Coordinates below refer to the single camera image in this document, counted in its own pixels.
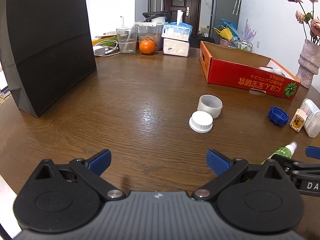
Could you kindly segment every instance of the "dark brown wooden door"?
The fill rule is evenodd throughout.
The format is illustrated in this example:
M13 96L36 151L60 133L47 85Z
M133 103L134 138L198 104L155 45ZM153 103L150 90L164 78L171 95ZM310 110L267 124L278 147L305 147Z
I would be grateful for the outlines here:
M177 21L177 11L183 11L183 22L192 25L192 34L197 34L200 17L200 0L164 0L164 9L171 14L173 22Z

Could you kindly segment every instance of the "blue gripper pad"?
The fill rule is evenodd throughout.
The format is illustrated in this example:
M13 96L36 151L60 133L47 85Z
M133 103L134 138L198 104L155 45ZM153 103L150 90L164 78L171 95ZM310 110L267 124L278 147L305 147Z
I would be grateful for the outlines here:
M308 146L306 148L306 155L308 157L320 160L320 148Z
M215 152L212 150L209 150L207 152L206 160L208 167L213 170L217 176L224 173L226 170L228 170L231 167L230 160L228 157L223 156L219 152Z
M100 176L111 164L111 151L102 150L87 160L88 169Z

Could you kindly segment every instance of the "red cardboard box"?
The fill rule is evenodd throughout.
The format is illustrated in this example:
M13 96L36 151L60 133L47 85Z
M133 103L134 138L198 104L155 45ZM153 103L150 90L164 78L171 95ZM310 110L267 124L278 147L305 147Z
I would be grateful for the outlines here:
M268 95L293 100L300 81L274 59L240 49L201 41L200 62L210 84L259 90ZM281 69L277 75L258 67Z

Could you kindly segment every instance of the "vase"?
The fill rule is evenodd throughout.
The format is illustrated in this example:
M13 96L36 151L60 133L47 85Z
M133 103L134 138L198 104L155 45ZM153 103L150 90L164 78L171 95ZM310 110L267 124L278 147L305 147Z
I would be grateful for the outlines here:
M301 81L302 86L309 89L313 75L319 73L320 46L305 40L298 63L300 66L296 77Z

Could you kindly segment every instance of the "gray ribbed panel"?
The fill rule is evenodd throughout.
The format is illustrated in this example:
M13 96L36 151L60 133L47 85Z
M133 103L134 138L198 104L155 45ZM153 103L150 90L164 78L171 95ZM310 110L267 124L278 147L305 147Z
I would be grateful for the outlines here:
M191 200L185 192L131 192L108 202L87 226L60 235L23 231L16 240L302 240L291 231L256 236L230 227L211 204Z

